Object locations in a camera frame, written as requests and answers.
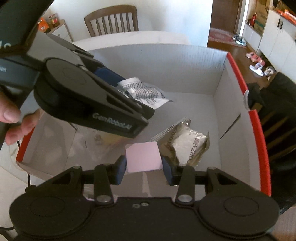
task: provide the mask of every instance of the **white table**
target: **white table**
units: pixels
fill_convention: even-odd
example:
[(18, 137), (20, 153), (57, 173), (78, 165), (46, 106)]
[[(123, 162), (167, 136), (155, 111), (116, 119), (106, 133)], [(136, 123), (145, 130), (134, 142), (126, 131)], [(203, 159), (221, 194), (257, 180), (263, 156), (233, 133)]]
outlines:
[(187, 35), (162, 31), (136, 31), (107, 34), (73, 42), (76, 46), (86, 50), (131, 45), (131, 44), (183, 44), (189, 45)]

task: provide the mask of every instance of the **brown cardboard box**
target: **brown cardboard box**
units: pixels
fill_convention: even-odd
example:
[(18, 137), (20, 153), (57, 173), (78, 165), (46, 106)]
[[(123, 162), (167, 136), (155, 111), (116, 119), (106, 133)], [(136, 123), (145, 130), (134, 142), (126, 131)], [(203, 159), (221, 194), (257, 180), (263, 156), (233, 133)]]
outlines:
[(266, 9), (270, 5), (270, 0), (258, 0), (257, 1), (257, 7), (256, 7), (256, 12), (257, 12), (257, 17), (254, 25), (254, 29), (259, 33), (263, 34), (266, 19), (267, 19), (267, 11)]

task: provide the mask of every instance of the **red rug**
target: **red rug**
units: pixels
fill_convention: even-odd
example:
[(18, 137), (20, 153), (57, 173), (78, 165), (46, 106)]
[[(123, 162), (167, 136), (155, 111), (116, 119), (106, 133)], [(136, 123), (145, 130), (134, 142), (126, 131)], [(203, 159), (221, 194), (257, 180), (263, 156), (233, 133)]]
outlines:
[(232, 37), (233, 37), (233, 34), (230, 32), (227, 32), (221, 29), (210, 28), (209, 41), (220, 42), (224, 44), (230, 44), (230, 45), (246, 48), (245, 46), (237, 44), (232, 39)]

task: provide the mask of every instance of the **screw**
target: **screw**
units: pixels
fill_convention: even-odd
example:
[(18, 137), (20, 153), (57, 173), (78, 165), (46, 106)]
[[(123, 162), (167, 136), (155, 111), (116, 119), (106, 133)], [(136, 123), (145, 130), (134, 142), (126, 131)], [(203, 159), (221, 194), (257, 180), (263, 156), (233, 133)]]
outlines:
[(111, 201), (111, 197), (108, 195), (97, 196), (96, 200), (101, 203), (107, 203)]
[(141, 203), (141, 206), (143, 206), (143, 207), (147, 207), (147, 206), (149, 206), (149, 203), (147, 203), (147, 202), (142, 202), (142, 203)]
[(140, 204), (137, 204), (137, 203), (134, 203), (134, 204), (133, 204), (133, 208), (140, 208), (140, 207), (141, 207)]
[(178, 200), (180, 202), (191, 202), (192, 201), (192, 197), (190, 195), (187, 195), (187, 194), (183, 194), (183, 195), (180, 195), (178, 197)]
[(88, 69), (86, 67), (84, 67), (83, 65), (80, 65), (79, 68), (83, 69), (84, 71), (88, 71)]

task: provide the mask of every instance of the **finger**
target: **finger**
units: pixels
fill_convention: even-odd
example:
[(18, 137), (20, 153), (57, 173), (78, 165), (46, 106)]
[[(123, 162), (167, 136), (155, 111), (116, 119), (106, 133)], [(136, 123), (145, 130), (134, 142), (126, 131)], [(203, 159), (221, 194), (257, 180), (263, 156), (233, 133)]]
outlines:
[(40, 117), (41, 117), (42, 110), (38, 109), (33, 114), (27, 115), (22, 120), (22, 132), (24, 135), (28, 135), (32, 129), (37, 125)]
[(0, 122), (17, 123), (21, 112), (17, 106), (0, 91)]
[(16, 143), (18, 140), (24, 137), (24, 134), (22, 132), (21, 126), (15, 126), (10, 128), (5, 136), (5, 142), (7, 145), (12, 145)]

